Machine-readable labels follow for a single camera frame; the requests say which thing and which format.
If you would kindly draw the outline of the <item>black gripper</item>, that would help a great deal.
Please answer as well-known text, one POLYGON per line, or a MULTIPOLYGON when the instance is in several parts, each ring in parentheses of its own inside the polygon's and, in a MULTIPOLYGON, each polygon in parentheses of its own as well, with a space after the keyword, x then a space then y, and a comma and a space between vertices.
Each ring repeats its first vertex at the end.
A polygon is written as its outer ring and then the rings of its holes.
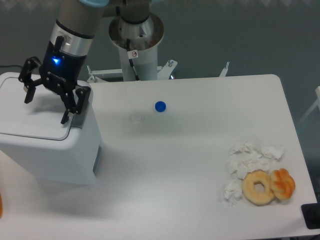
POLYGON ((24 84, 25 104, 33 100, 36 87, 41 84, 60 95, 65 106, 60 121, 62 125, 67 123, 74 114, 82 113, 91 93, 89 86, 77 85, 78 76, 86 57, 64 52, 62 46, 65 41, 65 37, 59 35, 55 42, 49 42, 42 63, 36 56, 27 58, 18 77, 18 80, 24 84), (41 78, 32 80, 32 72, 37 68, 39 68, 41 78))

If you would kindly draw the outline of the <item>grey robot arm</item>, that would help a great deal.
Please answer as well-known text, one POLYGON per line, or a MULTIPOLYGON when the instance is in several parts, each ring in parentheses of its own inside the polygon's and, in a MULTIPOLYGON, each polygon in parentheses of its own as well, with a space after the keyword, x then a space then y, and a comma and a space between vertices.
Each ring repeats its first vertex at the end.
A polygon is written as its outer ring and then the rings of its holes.
POLYGON ((81 114, 91 90, 78 84, 78 76, 102 17, 120 15, 129 23, 142 23, 149 17, 149 6, 148 0, 63 0, 44 59, 26 59, 19 74, 24 102, 30 103, 36 87, 43 85, 64 103, 62 124, 81 114))

